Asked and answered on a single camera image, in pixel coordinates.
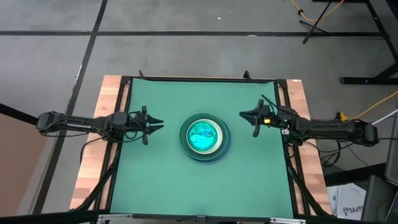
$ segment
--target green table mat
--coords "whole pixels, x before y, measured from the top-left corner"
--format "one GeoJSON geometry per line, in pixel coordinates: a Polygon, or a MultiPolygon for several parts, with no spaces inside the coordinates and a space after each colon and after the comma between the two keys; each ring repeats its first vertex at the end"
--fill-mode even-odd
{"type": "Polygon", "coordinates": [[[273,83],[152,82],[134,79],[130,111],[146,105],[165,127],[123,143],[111,213],[292,218],[280,130],[253,127],[239,116],[261,94],[275,102],[273,83]],[[231,132],[227,155],[201,164],[182,150],[178,134],[193,114],[222,119],[231,132]]]}

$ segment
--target concrete floor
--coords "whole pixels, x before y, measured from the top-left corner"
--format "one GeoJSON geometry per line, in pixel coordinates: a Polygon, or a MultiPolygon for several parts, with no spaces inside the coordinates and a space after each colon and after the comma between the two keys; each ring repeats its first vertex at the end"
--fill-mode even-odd
{"type": "MultiPolygon", "coordinates": [[[[307,17],[316,18],[325,3],[296,0],[307,17]]],[[[371,1],[398,49],[398,21],[383,0],[371,1]]],[[[0,30],[92,30],[101,0],[3,0],[0,30]]],[[[305,31],[288,0],[113,0],[100,30],[305,31]]],[[[364,4],[343,4],[319,26],[330,32],[375,32],[364,4]]],[[[89,37],[0,36],[0,102],[38,116],[65,111],[89,37]]],[[[396,86],[343,86],[338,77],[373,77],[393,63],[378,38],[301,37],[97,37],[74,115],[92,116],[103,75],[175,75],[303,80],[312,118],[354,116],[397,90],[396,86]]],[[[396,108],[384,103],[363,117],[374,121],[396,108]]],[[[389,137],[388,121],[378,124],[389,137]]],[[[84,138],[67,139],[44,212],[68,209],[84,138]]],[[[318,141],[332,150],[332,141],[318,141]]],[[[386,161],[388,141],[372,148],[353,146],[366,163],[386,161]]],[[[336,165],[363,167],[349,151],[336,165]]],[[[334,172],[324,169],[324,173],[334,172]]]]}

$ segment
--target black cable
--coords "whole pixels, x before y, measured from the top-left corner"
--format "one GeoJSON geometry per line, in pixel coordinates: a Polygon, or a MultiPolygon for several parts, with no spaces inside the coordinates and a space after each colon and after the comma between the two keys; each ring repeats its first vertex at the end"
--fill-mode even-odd
{"type": "Polygon", "coordinates": [[[359,158],[359,156],[357,155],[357,154],[355,154],[355,152],[348,146],[348,149],[354,154],[354,156],[359,160],[359,161],[361,161],[367,168],[369,168],[372,172],[373,172],[373,174],[376,174],[375,173],[375,171],[369,166],[369,165],[367,165],[361,158],[359,158]]]}
{"type": "Polygon", "coordinates": [[[292,161],[290,161],[290,159],[287,159],[286,157],[285,157],[285,160],[286,160],[286,166],[287,166],[288,173],[293,178],[293,180],[296,182],[298,188],[300,189],[301,193],[303,193],[303,196],[308,200],[308,202],[311,205],[311,207],[313,208],[314,212],[317,215],[327,216],[327,217],[330,216],[326,211],[324,211],[324,209],[322,209],[320,204],[314,199],[311,192],[307,189],[305,184],[302,182],[302,180],[300,179],[299,175],[297,174],[296,170],[293,167],[292,161]]]}
{"type": "Polygon", "coordinates": [[[306,141],[304,141],[303,143],[310,144],[311,146],[315,147],[318,150],[318,152],[326,152],[326,151],[320,151],[318,146],[316,146],[314,143],[310,143],[310,142],[306,142],[306,141]]]}
{"type": "Polygon", "coordinates": [[[128,141],[119,141],[119,143],[122,142],[133,142],[133,141],[137,141],[138,139],[141,139],[142,137],[144,137],[144,134],[142,134],[141,136],[139,136],[138,138],[132,139],[132,140],[128,140],[128,141]]]}
{"type": "Polygon", "coordinates": [[[93,143],[93,142],[95,142],[95,141],[97,141],[97,140],[100,140],[100,139],[102,139],[102,137],[99,137],[99,138],[97,138],[97,139],[88,141],[88,142],[86,142],[86,143],[81,147],[81,150],[80,150],[80,164],[81,164],[81,161],[83,160],[83,153],[84,153],[84,151],[85,151],[85,147],[86,147],[88,144],[93,143]]]}
{"type": "Polygon", "coordinates": [[[138,126],[139,126],[140,128],[142,128],[141,124],[140,124],[135,118],[133,118],[133,117],[130,115],[130,113],[129,113],[129,117],[130,117],[130,119],[132,119],[136,124],[138,124],[138,126]]]}
{"type": "Polygon", "coordinates": [[[264,95],[261,95],[261,96],[262,96],[270,105],[275,106],[278,110],[284,111],[284,112],[286,112],[286,113],[288,113],[288,114],[291,114],[291,115],[294,115],[294,116],[297,116],[297,114],[294,114],[294,113],[291,112],[291,111],[287,111],[287,110],[284,110],[284,109],[280,108],[280,107],[277,106],[274,102],[272,102],[270,99],[268,99],[266,96],[264,96],[264,95]]]}
{"type": "Polygon", "coordinates": [[[48,135],[48,134],[42,134],[42,133],[40,133],[41,135],[43,135],[43,136],[46,136],[46,137],[76,137],[76,136],[82,136],[82,135],[85,135],[85,134],[88,134],[88,133],[83,133],[83,134],[72,134],[72,135],[69,135],[69,136],[67,136],[67,135],[64,135],[64,136],[60,136],[60,135],[58,135],[58,136],[52,136],[52,135],[48,135]]]}
{"type": "Polygon", "coordinates": [[[334,149],[334,150],[330,150],[330,151],[320,151],[320,152],[338,152],[339,150],[341,150],[341,149],[334,149]]]}
{"type": "Polygon", "coordinates": [[[330,157],[323,163],[323,166],[324,166],[324,167],[331,167],[331,166],[335,165],[335,164],[339,161],[340,156],[341,156],[341,144],[340,144],[339,141],[337,141],[337,145],[338,145],[338,152],[337,152],[337,155],[336,155],[336,157],[335,157],[335,160],[334,160],[331,164],[327,164],[327,162],[329,162],[329,160],[333,157],[333,156],[330,156],[330,157]]]}
{"type": "Polygon", "coordinates": [[[128,138],[128,139],[134,139],[135,137],[137,137],[137,132],[134,133],[134,136],[133,136],[133,137],[128,136],[127,133],[124,133],[124,136],[125,136],[126,138],[128,138]]]}
{"type": "MultiPolygon", "coordinates": [[[[132,141],[136,141],[142,137],[143,137],[143,135],[138,138],[133,139],[132,141]]],[[[118,161],[119,156],[120,156],[120,151],[117,150],[112,163],[109,165],[108,170],[105,172],[105,175],[98,181],[97,185],[91,191],[89,196],[87,196],[87,198],[83,201],[83,203],[81,205],[79,205],[76,208],[76,210],[87,210],[88,207],[91,205],[91,203],[93,203],[94,199],[97,197],[97,195],[101,191],[103,185],[108,181],[109,177],[113,174],[113,172],[115,170],[114,165],[116,164],[116,161],[118,161]]]]}
{"type": "Polygon", "coordinates": [[[397,140],[398,138],[379,138],[379,140],[386,140],[386,139],[389,139],[389,140],[397,140]]]}

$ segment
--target metal stand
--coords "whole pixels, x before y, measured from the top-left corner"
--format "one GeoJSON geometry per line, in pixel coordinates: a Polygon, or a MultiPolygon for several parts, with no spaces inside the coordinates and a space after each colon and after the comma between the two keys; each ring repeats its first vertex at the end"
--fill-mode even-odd
{"type": "Polygon", "coordinates": [[[398,62],[373,78],[341,77],[339,81],[341,84],[351,85],[398,85],[398,78],[390,78],[395,73],[398,73],[398,62]]]}
{"type": "Polygon", "coordinates": [[[341,84],[349,84],[349,85],[398,85],[398,78],[390,78],[394,74],[398,73],[398,54],[395,50],[389,35],[381,24],[379,16],[376,14],[372,4],[369,1],[364,2],[369,9],[373,17],[373,21],[376,23],[377,28],[379,29],[382,38],[386,41],[388,48],[391,51],[392,57],[395,60],[395,63],[390,67],[386,68],[380,74],[376,75],[372,78],[363,78],[363,77],[341,77],[339,79],[341,84]]]}
{"type": "Polygon", "coordinates": [[[347,184],[357,181],[368,180],[371,175],[378,177],[384,176],[386,163],[375,164],[369,167],[362,167],[353,170],[341,171],[334,174],[325,175],[325,183],[327,187],[334,185],[347,184]]]}
{"type": "Polygon", "coordinates": [[[308,26],[308,28],[310,29],[310,31],[308,32],[308,34],[304,37],[304,40],[303,40],[303,42],[302,42],[303,44],[305,44],[305,43],[307,42],[308,38],[310,38],[310,36],[311,36],[311,34],[313,33],[314,30],[320,31],[321,33],[323,33],[323,34],[325,34],[325,35],[328,34],[328,32],[324,31],[323,29],[318,28],[317,25],[318,25],[319,21],[322,19],[322,17],[323,17],[323,15],[325,14],[326,10],[328,10],[330,4],[331,4],[331,1],[329,1],[328,5],[327,5],[326,8],[323,10],[323,12],[321,13],[321,15],[319,16],[319,18],[317,19],[317,21],[316,21],[316,23],[315,23],[314,25],[311,25],[311,24],[309,24],[309,23],[307,23],[307,22],[304,22],[304,21],[302,21],[302,20],[299,21],[299,23],[308,26]]]}

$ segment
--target wire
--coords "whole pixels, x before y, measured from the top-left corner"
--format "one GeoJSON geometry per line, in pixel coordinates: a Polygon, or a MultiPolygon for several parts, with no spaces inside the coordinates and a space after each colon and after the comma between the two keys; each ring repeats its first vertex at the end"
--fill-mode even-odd
{"type": "Polygon", "coordinates": [[[335,165],[335,164],[340,160],[342,148],[341,148],[340,142],[339,142],[339,141],[336,141],[336,142],[337,142],[337,145],[338,145],[338,152],[332,154],[332,156],[330,156],[330,157],[323,163],[323,166],[324,166],[324,167],[331,167],[331,166],[335,165]],[[329,162],[329,160],[330,160],[334,155],[336,155],[335,160],[334,160],[331,164],[326,164],[327,162],[329,162]]]}
{"type": "MultiPolygon", "coordinates": [[[[290,0],[290,1],[293,3],[293,5],[296,7],[296,9],[297,9],[298,11],[300,11],[300,8],[297,6],[297,4],[296,4],[293,0],[290,0]]],[[[344,2],[344,0],[341,0],[341,2],[340,2],[337,6],[335,6],[330,12],[328,12],[328,13],[326,13],[324,16],[322,16],[322,19],[328,17],[328,16],[329,16],[334,10],[336,10],[343,2],[344,2]]],[[[309,19],[309,18],[305,17],[304,14],[303,14],[303,12],[300,12],[300,15],[301,15],[305,20],[307,20],[307,21],[310,21],[310,22],[316,22],[316,21],[318,21],[318,19],[309,19]]]]}
{"type": "Polygon", "coordinates": [[[76,137],[76,136],[82,136],[82,135],[86,135],[86,134],[88,134],[88,133],[83,133],[83,134],[72,134],[72,135],[69,135],[69,136],[67,136],[67,135],[64,135],[64,136],[60,136],[60,135],[58,135],[58,136],[52,136],[52,135],[42,134],[42,133],[41,133],[41,135],[46,136],[46,137],[76,137]]]}
{"type": "Polygon", "coordinates": [[[95,197],[97,197],[97,195],[99,194],[103,186],[106,184],[109,177],[114,173],[115,163],[116,161],[118,161],[119,156],[120,156],[120,150],[116,150],[115,155],[113,157],[113,161],[109,165],[108,170],[106,170],[104,176],[100,178],[100,180],[95,185],[94,189],[90,192],[90,194],[87,196],[87,198],[75,210],[87,210],[88,207],[93,203],[95,197]]]}
{"type": "Polygon", "coordinates": [[[318,148],[318,146],[317,146],[317,145],[315,145],[314,143],[310,143],[310,142],[303,142],[303,143],[305,143],[305,144],[309,144],[309,145],[311,145],[311,146],[315,147],[315,148],[318,150],[318,152],[326,152],[326,151],[320,151],[320,150],[319,150],[319,148],[318,148]]]}
{"type": "Polygon", "coordinates": [[[284,112],[286,112],[286,113],[288,113],[288,114],[291,114],[291,115],[296,115],[296,114],[294,114],[293,112],[291,112],[291,111],[287,111],[287,110],[284,110],[284,109],[282,109],[282,108],[280,108],[279,106],[277,106],[274,102],[272,102],[270,99],[268,99],[266,96],[264,96],[264,95],[261,95],[271,106],[275,106],[278,110],[281,110],[281,111],[284,111],[284,112]]]}
{"type": "MultiPolygon", "coordinates": [[[[379,138],[379,140],[398,140],[398,138],[379,138]]],[[[339,142],[345,143],[346,146],[344,146],[344,147],[342,147],[342,148],[339,148],[339,149],[331,150],[331,151],[322,151],[322,150],[319,150],[320,152],[334,152],[333,154],[329,154],[329,155],[326,155],[326,156],[323,156],[323,157],[320,158],[321,161],[327,158],[327,160],[323,163],[323,166],[324,166],[324,167],[330,167],[330,166],[336,164],[336,162],[338,162],[338,160],[339,160],[339,158],[340,158],[341,150],[342,150],[342,149],[346,149],[346,148],[348,148],[348,149],[351,150],[350,146],[352,146],[352,145],[354,144],[354,143],[347,144],[345,141],[339,141],[339,142]],[[333,161],[332,165],[326,164],[326,163],[327,163],[333,156],[335,156],[335,155],[337,155],[337,156],[336,156],[335,161],[333,161]]]]}
{"type": "Polygon", "coordinates": [[[135,132],[135,134],[134,134],[133,137],[128,136],[127,133],[124,133],[124,136],[125,136],[126,138],[128,138],[128,139],[134,139],[135,137],[137,137],[137,132],[135,132]]]}
{"type": "Polygon", "coordinates": [[[290,155],[290,153],[289,153],[289,157],[290,157],[290,158],[293,158],[293,157],[294,157],[294,151],[293,151],[292,155],[290,155]]]}
{"type": "Polygon", "coordinates": [[[387,119],[387,118],[393,117],[393,116],[391,116],[391,115],[393,115],[393,114],[396,113],[396,112],[398,112],[398,109],[396,109],[396,110],[394,110],[393,112],[391,112],[391,113],[385,115],[384,117],[380,118],[379,120],[373,122],[372,125],[375,125],[375,124],[377,124],[377,123],[380,122],[380,121],[384,121],[384,120],[387,119]]]}
{"type": "Polygon", "coordinates": [[[102,139],[102,137],[99,137],[99,138],[97,138],[97,139],[88,141],[88,142],[86,142],[86,143],[81,147],[81,150],[80,150],[80,163],[81,163],[81,161],[83,160],[83,153],[84,153],[84,151],[85,151],[85,147],[86,147],[88,144],[93,143],[93,142],[95,142],[95,141],[97,141],[97,140],[100,140],[100,139],[102,139]]]}
{"type": "Polygon", "coordinates": [[[396,94],[398,94],[398,91],[396,91],[395,93],[387,96],[386,98],[382,99],[381,101],[378,101],[377,103],[375,103],[373,106],[371,106],[370,108],[368,108],[366,111],[363,111],[362,113],[360,113],[359,115],[355,116],[354,118],[346,118],[346,119],[358,119],[359,117],[361,117],[362,115],[366,114],[367,112],[369,112],[371,109],[377,107],[378,105],[380,105],[382,102],[388,100],[389,98],[392,98],[393,96],[395,96],[396,94]]]}
{"type": "Polygon", "coordinates": [[[137,141],[138,139],[142,139],[142,137],[144,137],[144,134],[142,134],[141,136],[139,136],[138,138],[135,138],[133,140],[130,141],[122,141],[122,142],[133,142],[133,141],[137,141]]]}
{"type": "Polygon", "coordinates": [[[141,124],[140,124],[135,118],[133,118],[133,117],[130,115],[130,114],[132,114],[132,113],[137,113],[137,112],[130,112],[130,113],[129,113],[130,119],[132,119],[135,123],[137,123],[138,126],[139,126],[140,128],[142,128],[141,124]]]}
{"type": "Polygon", "coordinates": [[[376,172],[372,169],[372,167],[370,167],[369,165],[367,165],[361,158],[359,158],[359,156],[357,154],[355,154],[355,152],[348,146],[348,149],[354,154],[354,156],[361,161],[367,168],[369,168],[373,174],[375,174],[376,172]]]}
{"type": "Polygon", "coordinates": [[[389,118],[395,118],[395,116],[390,116],[390,117],[388,117],[388,118],[385,118],[383,121],[385,121],[385,120],[387,120],[387,119],[389,119],[389,118]]]}

